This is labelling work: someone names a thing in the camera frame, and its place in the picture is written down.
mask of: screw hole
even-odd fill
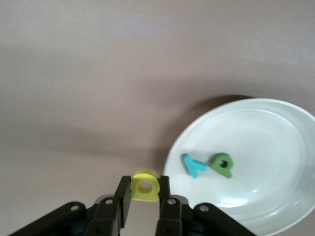
[[[207,212],[207,211],[209,211],[209,208],[208,208],[207,206],[205,206],[205,205],[201,205],[201,206],[199,207],[199,209],[200,209],[202,212]]]
[[[72,207],[70,207],[71,211],[75,211],[75,210],[78,210],[78,209],[79,209],[78,205],[73,205]]]
[[[94,231],[96,234],[99,234],[102,232],[102,230],[100,228],[96,228],[95,231]]]
[[[170,198],[167,200],[167,203],[170,204],[170,205],[175,205],[176,204],[176,200],[173,199],[173,198]]]
[[[106,205],[110,205],[110,204],[112,204],[113,203],[113,199],[107,199],[106,201],[105,201],[105,204]]]
[[[227,167],[227,161],[220,161],[219,165],[220,165],[222,168],[226,168],[226,167]]]

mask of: white plate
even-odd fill
[[[181,156],[208,162],[219,152],[234,163],[227,179],[208,167],[193,179]],[[279,233],[315,207],[315,118],[273,99],[225,104],[195,120],[173,145],[164,168],[171,194],[194,208],[208,202],[259,236]]]

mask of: yellow foam piece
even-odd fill
[[[151,170],[137,171],[132,177],[131,199],[145,202],[157,202],[159,200],[159,176]],[[151,185],[151,187],[141,186],[141,183]]]

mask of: green foam piece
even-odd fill
[[[215,154],[210,161],[210,166],[220,175],[226,178],[232,177],[232,173],[230,170],[233,167],[233,161],[229,154],[224,152]]]

